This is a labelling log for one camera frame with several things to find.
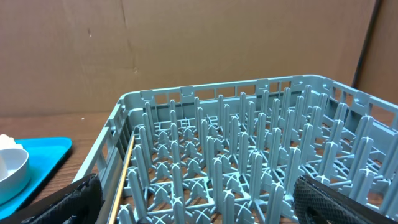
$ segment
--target cardboard wall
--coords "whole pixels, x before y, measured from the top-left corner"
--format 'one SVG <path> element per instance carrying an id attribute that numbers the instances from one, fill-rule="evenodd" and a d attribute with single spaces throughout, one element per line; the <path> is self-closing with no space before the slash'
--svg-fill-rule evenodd
<path id="1" fill-rule="evenodd" d="M 350 85 L 374 0 L 3 0 L 0 116 L 126 92 L 316 73 Z"/>
<path id="2" fill-rule="evenodd" d="M 358 80 L 358 89 L 398 104 L 398 1 L 380 5 L 368 52 Z"/>

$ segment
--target blue plastic tray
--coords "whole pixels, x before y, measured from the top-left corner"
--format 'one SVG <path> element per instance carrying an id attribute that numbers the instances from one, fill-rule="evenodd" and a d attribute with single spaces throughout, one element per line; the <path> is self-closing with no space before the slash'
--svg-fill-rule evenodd
<path id="1" fill-rule="evenodd" d="M 21 193 L 0 205 L 0 220 L 13 214 L 26 201 L 72 146 L 72 140 L 66 137 L 21 139 L 16 143 L 29 153 L 30 180 Z"/>

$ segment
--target white bowl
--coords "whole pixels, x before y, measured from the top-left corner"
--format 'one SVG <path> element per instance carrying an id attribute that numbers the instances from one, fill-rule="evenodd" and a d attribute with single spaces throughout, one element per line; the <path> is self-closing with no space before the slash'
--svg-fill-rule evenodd
<path id="1" fill-rule="evenodd" d="M 17 195 L 29 182 L 29 153 L 25 149 L 1 149 L 0 162 L 0 169 L 3 170 L 0 177 L 1 205 Z"/>

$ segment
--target dish rack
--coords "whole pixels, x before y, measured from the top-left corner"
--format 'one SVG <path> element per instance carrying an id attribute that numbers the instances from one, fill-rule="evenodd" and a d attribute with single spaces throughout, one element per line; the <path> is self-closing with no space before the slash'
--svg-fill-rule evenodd
<path id="1" fill-rule="evenodd" d="M 392 123 L 375 120 L 375 108 Z M 302 174 L 398 220 L 397 112 L 318 75 L 135 91 L 120 98 L 75 180 L 98 168 L 100 223 L 123 161 L 121 224 L 298 222 L 292 193 Z"/>

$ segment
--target wall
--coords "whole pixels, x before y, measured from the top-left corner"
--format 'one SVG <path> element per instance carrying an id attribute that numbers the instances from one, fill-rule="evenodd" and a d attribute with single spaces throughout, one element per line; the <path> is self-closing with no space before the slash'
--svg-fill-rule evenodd
<path id="1" fill-rule="evenodd" d="M 126 92 L 316 73 L 350 85 L 374 0 L 3 0 L 0 116 Z"/>
<path id="2" fill-rule="evenodd" d="M 380 5 L 357 88 L 398 104 L 398 1 Z"/>

